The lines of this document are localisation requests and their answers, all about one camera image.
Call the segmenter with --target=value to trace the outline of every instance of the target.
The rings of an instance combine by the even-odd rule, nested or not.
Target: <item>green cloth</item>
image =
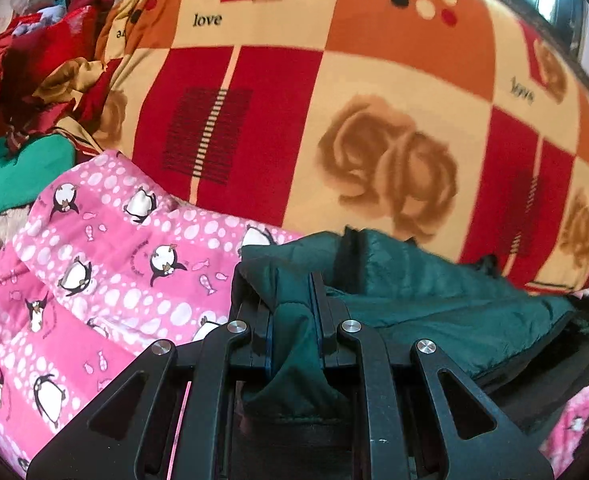
[[[347,229],[282,246],[246,246],[237,266],[233,309],[254,291],[273,313],[273,377],[245,389],[257,418],[312,421],[349,415],[347,399],[322,371],[309,273],[350,317],[377,329],[388,348],[434,340],[478,380],[509,362],[531,360],[574,314],[562,296],[529,296],[484,269],[452,264],[385,234]]]
[[[6,139],[0,139],[0,213],[34,202],[60,174],[74,166],[75,151],[65,137],[50,135],[26,144],[8,157]]]

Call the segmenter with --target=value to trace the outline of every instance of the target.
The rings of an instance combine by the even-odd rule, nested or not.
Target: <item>pink fish print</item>
[[[110,384],[111,379],[103,379],[102,381],[97,381],[97,391],[100,392],[103,390],[108,384]]]
[[[192,270],[201,270],[204,267],[210,267],[210,260],[209,259],[204,262],[199,262],[197,264],[194,264],[192,266]]]
[[[216,292],[216,290],[212,288],[212,285],[210,285],[210,280],[205,274],[199,276],[199,283],[201,283],[201,286],[208,291],[208,296]]]
[[[108,361],[103,357],[103,351],[101,350],[98,351],[98,367],[101,368],[102,372],[108,370]]]

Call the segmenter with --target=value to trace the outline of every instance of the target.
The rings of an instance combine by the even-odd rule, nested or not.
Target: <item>silver screw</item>
[[[353,334],[361,330],[361,323],[359,323],[356,319],[346,319],[343,323],[341,323],[341,328],[346,332]]]
[[[156,355],[167,354],[172,350],[172,343],[167,339],[159,339],[152,343],[152,353]]]
[[[421,339],[421,341],[417,343],[417,349],[424,354],[433,354],[436,352],[436,344],[434,344],[433,341],[430,341],[430,339]]]
[[[247,324],[241,319],[235,319],[234,321],[230,321],[228,323],[228,332],[232,332],[233,334],[240,334],[241,332],[245,332],[247,328]]]

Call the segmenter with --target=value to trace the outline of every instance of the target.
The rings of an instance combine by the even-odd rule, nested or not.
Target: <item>red dot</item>
[[[148,0],[145,2],[145,10],[152,10],[157,6],[157,0]]]
[[[444,9],[441,11],[441,19],[446,25],[449,25],[450,27],[454,27],[454,25],[456,25],[459,21],[456,17],[456,14],[454,14],[450,9]]]

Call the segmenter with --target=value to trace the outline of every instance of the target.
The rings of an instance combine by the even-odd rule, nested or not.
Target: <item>beige square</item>
[[[392,234],[389,216],[366,218],[340,205],[340,193],[325,184],[317,162],[319,140],[355,96],[382,98],[390,109],[408,114],[418,131],[447,145],[457,166],[457,194],[447,220],[423,247],[458,260],[479,188],[491,105],[434,76],[385,60],[324,53],[294,171],[284,228],[303,233],[341,232],[348,224]]]
[[[579,131],[578,86],[575,76],[557,56],[565,72],[567,91],[563,100],[556,102],[540,83],[530,77],[528,46],[517,17],[502,3],[496,0],[486,1],[494,24],[497,45],[495,105],[574,155],[577,152]]]
[[[323,50],[336,0],[182,0],[174,48],[274,45]],[[220,25],[193,27],[194,15],[220,15]]]
[[[580,158],[575,158],[561,228],[559,229],[559,238],[548,261],[537,274],[536,282],[538,283],[562,285],[576,290],[581,288],[589,275],[589,256],[585,258],[583,265],[578,266],[574,254],[561,248],[564,230],[568,225],[575,197],[581,193],[585,197],[585,206],[589,209],[589,166]]]
[[[132,158],[134,136],[143,102],[159,75],[169,52],[168,48],[139,48],[131,56],[123,58],[112,77],[111,91],[121,91],[127,99],[119,150],[128,158]]]

